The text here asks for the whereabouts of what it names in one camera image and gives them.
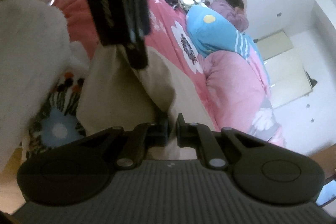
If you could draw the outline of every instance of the beige fabric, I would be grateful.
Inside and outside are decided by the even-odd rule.
[[[181,112],[186,122],[206,124],[214,130],[193,82],[154,48],[147,51],[149,66],[134,71],[125,60],[123,48],[98,48],[77,110],[89,134],[111,126],[131,130],[139,123],[154,122],[157,107],[168,113],[171,126]],[[183,153],[183,159],[195,157],[189,151]],[[167,147],[150,152],[155,159],[179,159],[174,132]]]

